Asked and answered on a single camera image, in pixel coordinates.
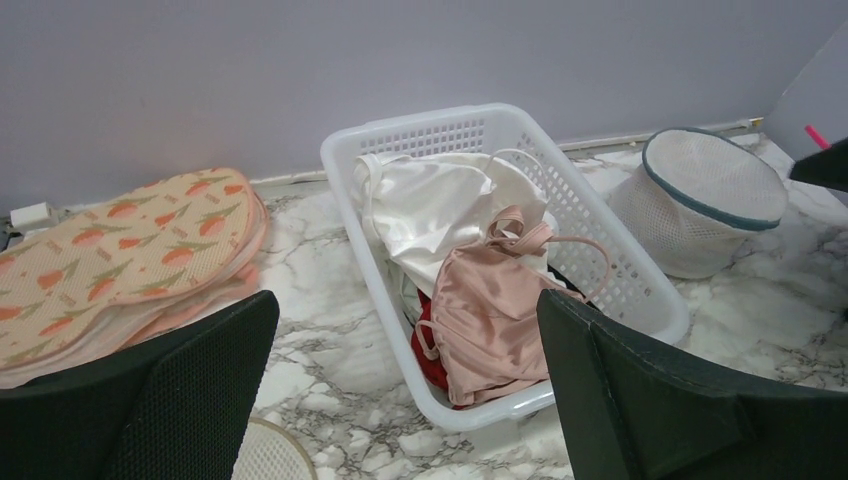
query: black object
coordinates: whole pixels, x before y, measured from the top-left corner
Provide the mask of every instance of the black object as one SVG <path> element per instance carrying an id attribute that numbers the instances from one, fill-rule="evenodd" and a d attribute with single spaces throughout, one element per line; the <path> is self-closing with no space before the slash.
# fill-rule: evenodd
<path id="1" fill-rule="evenodd" d="M 279 317 L 260 292 L 0 390 L 0 478 L 229 480 Z"/>
<path id="2" fill-rule="evenodd" d="M 724 368 L 553 291 L 538 319 L 576 480 L 848 478 L 848 395 Z"/>
<path id="3" fill-rule="evenodd" d="M 848 138 L 795 162 L 789 178 L 848 192 Z"/>

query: marble pattern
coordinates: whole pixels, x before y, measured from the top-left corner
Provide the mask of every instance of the marble pattern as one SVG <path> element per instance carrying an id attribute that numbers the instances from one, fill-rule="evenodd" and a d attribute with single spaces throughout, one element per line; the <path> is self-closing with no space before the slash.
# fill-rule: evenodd
<path id="1" fill-rule="evenodd" d="M 735 140 L 786 177 L 791 160 L 772 142 Z M 572 158 L 604 194 L 640 161 L 638 146 Z M 692 315 L 680 347 L 756 375 L 846 389 L 848 208 L 822 188 L 787 185 L 779 228 L 709 280 L 673 280 Z M 319 478 L 573 478 L 555 408 L 462 434 L 430 424 L 403 383 L 327 184 L 274 197 L 259 262 L 281 319 L 254 414 L 290 431 Z"/>

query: laundry basket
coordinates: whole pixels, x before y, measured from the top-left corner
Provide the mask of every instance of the laundry basket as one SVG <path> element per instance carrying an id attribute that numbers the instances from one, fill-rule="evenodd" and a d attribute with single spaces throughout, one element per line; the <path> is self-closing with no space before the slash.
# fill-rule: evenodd
<path id="1" fill-rule="evenodd" d="M 387 265 L 377 261 L 353 206 L 354 158 L 366 153 L 399 152 L 420 157 L 443 152 L 493 153 L 516 148 L 534 155 L 504 155 L 543 191 L 560 235 L 580 235 L 603 244 L 613 275 L 593 303 L 607 316 L 666 343 L 676 343 L 689 328 L 689 312 L 677 290 L 568 157 L 524 111 L 504 104 L 459 107 L 398 117 L 342 130 L 321 145 L 321 161 L 339 203 L 342 219 L 368 290 L 415 403 L 434 424 L 452 431 L 475 430 L 499 420 L 521 418 L 554 403 L 550 382 L 465 410 L 453 410 L 444 392 L 424 378 L 409 339 L 400 292 L 390 288 Z M 551 245 L 548 263 L 584 292 L 603 276 L 605 265 L 579 243 Z"/>

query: mesh laundry bag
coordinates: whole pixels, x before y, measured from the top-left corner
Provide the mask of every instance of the mesh laundry bag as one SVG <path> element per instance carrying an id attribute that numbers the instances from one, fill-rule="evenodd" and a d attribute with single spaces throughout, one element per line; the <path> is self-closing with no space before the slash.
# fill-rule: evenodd
<path id="1" fill-rule="evenodd" d="M 251 418 L 233 467 L 233 480 L 316 480 L 309 455 L 285 430 Z"/>
<path id="2" fill-rule="evenodd" d="M 610 207 L 668 275 L 703 278 L 730 263 L 746 238 L 777 227 L 788 194 L 769 165 L 693 128 L 663 130 Z"/>

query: circular beige object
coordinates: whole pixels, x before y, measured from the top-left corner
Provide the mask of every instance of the circular beige object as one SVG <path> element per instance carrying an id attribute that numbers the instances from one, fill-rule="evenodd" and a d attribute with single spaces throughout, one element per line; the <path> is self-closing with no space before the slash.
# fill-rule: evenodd
<path id="1" fill-rule="evenodd" d="M 251 418 L 244 432 L 233 480 L 317 480 L 306 450 L 288 432 Z"/>

